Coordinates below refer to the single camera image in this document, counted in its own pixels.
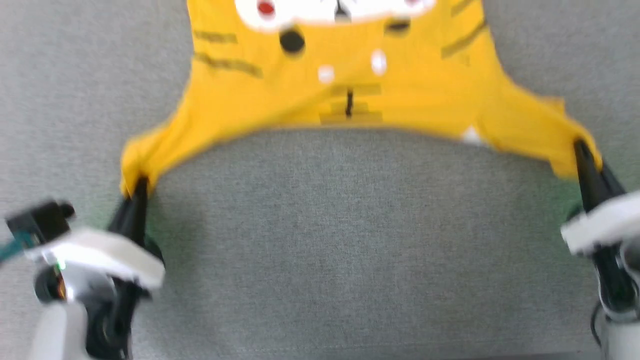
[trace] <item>red dot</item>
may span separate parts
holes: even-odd
[[[258,11],[263,15],[273,15],[276,12],[276,8],[271,1],[260,1],[258,3]]]

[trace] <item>t-shirt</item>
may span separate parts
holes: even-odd
[[[132,139],[122,191],[276,127],[389,127],[548,161],[591,135],[505,74],[480,0],[188,0],[194,55],[171,118]]]

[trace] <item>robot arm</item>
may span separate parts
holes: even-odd
[[[125,199],[108,231],[71,230],[69,205],[48,202],[7,220],[21,252],[45,264],[35,290],[45,311],[29,360],[128,360],[141,299],[159,289],[164,263],[145,236],[146,181]],[[7,254],[15,253],[15,245]]]
[[[586,144],[577,142],[582,211],[561,232],[573,255],[589,257],[598,280],[600,303],[591,330],[610,360],[640,359],[640,192],[627,193],[609,170],[595,167]],[[605,313],[602,344],[595,320]]]

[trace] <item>metal component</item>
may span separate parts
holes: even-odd
[[[53,303],[40,317],[29,360],[91,360],[84,346],[87,312],[79,302]]]
[[[640,236],[640,192],[606,200],[589,213],[579,213],[561,228],[572,254],[591,255],[600,247]]]
[[[63,263],[65,268],[75,265],[74,271],[68,272],[70,279],[76,276],[75,282],[81,282],[77,278],[84,275],[76,275],[78,271],[94,272],[136,281],[145,289],[155,290],[164,278],[162,261],[144,247],[122,235],[88,227],[69,231],[56,241],[26,251],[25,255],[31,259],[45,258],[51,265]]]
[[[638,360],[640,358],[640,322],[607,321],[602,339],[603,359]]]
[[[623,242],[620,258],[629,276],[640,286],[640,237]]]
[[[6,225],[14,234],[32,234],[39,243],[47,243],[69,231],[67,219],[74,216],[73,206],[48,200],[9,216]]]
[[[147,184],[148,181],[145,178],[138,181],[132,197],[123,201],[109,225],[109,231],[127,237],[141,248],[145,247]],[[140,287],[137,281],[129,280],[116,284],[116,294],[108,316],[106,336],[109,342],[125,348],[129,342],[134,310],[140,298],[148,293]]]
[[[88,270],[81,265],[67,263],[60,275],[64,279],[67,301],[113,301],[115,284],[104,272]]]
[[[587,216],[608,200],[625,195],[626,191],[606,164],[597,169],[587,144],[575,142],[582,207]],[[638,317],[640,306],[638,283],[625,270],[620,258],[619,241],[612,241],[590,255],[597,271],[598,289],[603,309],[614,321],[628,322]]]
[[[33,281],[36,297],[43,304],[63,301],[64,294],[60,291],[60,278],[55,266],[45,266],[38,272]]]

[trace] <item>white spot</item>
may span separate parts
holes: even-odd
[[[465,133],[462,134],[462,142],[470,145],[487,146],[473,126],[469,126]]]
[[[76,297],[76,293],[74,292],[74,289],[71,287],[65,288],[65,298],[67,300],[75,300]]]
[[[424,7],[427,9],[431,9],[436,6],[436,0],[422,0],[424,3]]]
[[[323,84],[333,83],[335,71],[331,65],[322,65],[318,68],[318,80]]]
[[[371,69],[373,73],[382,76],[387,72],[387,55],[385,52],[378,49],[371,55]]]

